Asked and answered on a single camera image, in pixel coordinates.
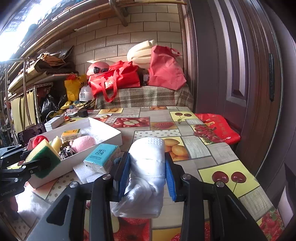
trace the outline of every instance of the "red shopping bag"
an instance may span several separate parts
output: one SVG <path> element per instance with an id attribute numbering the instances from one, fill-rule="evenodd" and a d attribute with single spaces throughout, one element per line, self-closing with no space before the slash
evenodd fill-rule
<path id="1" fill-rule="evenodd" d="M 223 116 L 216 114 L 195 115 L 228 145 L 232 145 L 240 141 L 239 134 L 230 128 Z"/>
<path id="2" fill-rule="evenodd" d="M 137 70 L 138 66 L 134 66 L 133 62 L 118 61 L 109 67 L 109 71 L 91 75 L 89 86 L 93 96 L 103 92 L 105 100 L 111 102 L 117 95 L 117 89 L 140 87 Z M 113 96 L 110 99 L 106 93 L 109 89 L 113 89 Z"/>
<path id="3" fill-rule="evenodd" d="M 176 61 L 178 56 L 180 53 L 175 49 L 159 45 L 152 47 L 148 85 L 171 90 L 180 89 L 186 83 L 186 79 L 182 67 Z"/>

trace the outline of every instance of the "green sponge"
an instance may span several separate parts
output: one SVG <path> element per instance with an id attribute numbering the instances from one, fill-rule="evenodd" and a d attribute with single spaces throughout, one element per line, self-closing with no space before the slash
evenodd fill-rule
<path id="1" fill-rule="evenodd" d="M 46 177 L 61 162 L 61 158 L 59 157 L 58 153 L 52 148 L 52 146 L 45 139 L 43 139 L 30 152 L 25 162 L 29 162 L 29 161 L 33 161 L 41 158 L 49 158 L 51 166 L 48 169 L 35 173 L 35 175 L 39 178 Z"/>

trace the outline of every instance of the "door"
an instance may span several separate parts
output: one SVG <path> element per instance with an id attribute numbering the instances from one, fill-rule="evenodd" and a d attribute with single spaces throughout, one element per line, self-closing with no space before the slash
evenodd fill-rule
<path id="1" fill-rule="evenodd" d="M 272 25 L 257 0 L 187 0 L 183 13 L 187 51 L 196 53 L 188 56 L 195 112 L 228 121 L 241 135 L 236 155 L 256 174 L 281 107 L 281 60 Z"/>

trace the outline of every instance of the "fruit-print tablecloth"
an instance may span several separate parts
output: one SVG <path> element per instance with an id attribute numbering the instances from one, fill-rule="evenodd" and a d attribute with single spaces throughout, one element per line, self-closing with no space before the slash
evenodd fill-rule
<path id="1" fill-rule="evenodd" d="M 121 151 L 143 137 L 160 137 L 173 161 L 200 181 L 223 180 L 258 223 L 268 240 L 274 241 L 283 230 L 283 222 L 255 177 L 248 172 L 232 149 L 220 140 L 187 107 L 115 108 L 89 111 L 89 116 L 117 128 L 122 133 Z M 25 240 L 49 206 L 71 181 L 75 172 L 33 189 L 28 183 L 17 195 L 20 217 L 16 221 L 2 213 L 2 218 L 19 239 Z M 205 230 L 209 229 L 207 202 L 204 202 Z M 161 214 L 155 219 L 113 217 L 115 241 L 177 241 L 181 231 L 183 203 L 174 203 L 165 186 Z M 85 240 L 88 240 L 89 210 L 85 213 Z"/>

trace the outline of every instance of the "white tray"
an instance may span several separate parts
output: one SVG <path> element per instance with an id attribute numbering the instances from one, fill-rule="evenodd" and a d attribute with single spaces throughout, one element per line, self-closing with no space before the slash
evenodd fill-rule
<path id="1" fill-rule="evenodd" d="M 56 136 L 61 137 L 64 131 L 81 129 L 82 136 L 89 135 L 95 138 L 96 145 L 90 147 L 84 151 L 74 154 L 60 162 L 46 177 L 38 178 L 35 174 L 29 179 L 29 183 L 33 188 L 42 186 L 70 171 L 73 167 L 83 162 L 83 160 L 100 144 L 108 143 L 117 146 L 122 145 L 121 132 L 99 120 L 93 118 L 85 118 L 73 123 L 66 124 L 64 126 L 53 129 L 49 132 L 45 132 L 42 136 L 48 138 L 49 141 L 53 140 Z M 28 150 L 32 150 L 32 142 L 34 137 L 30 139 L 28 144 Z"/>

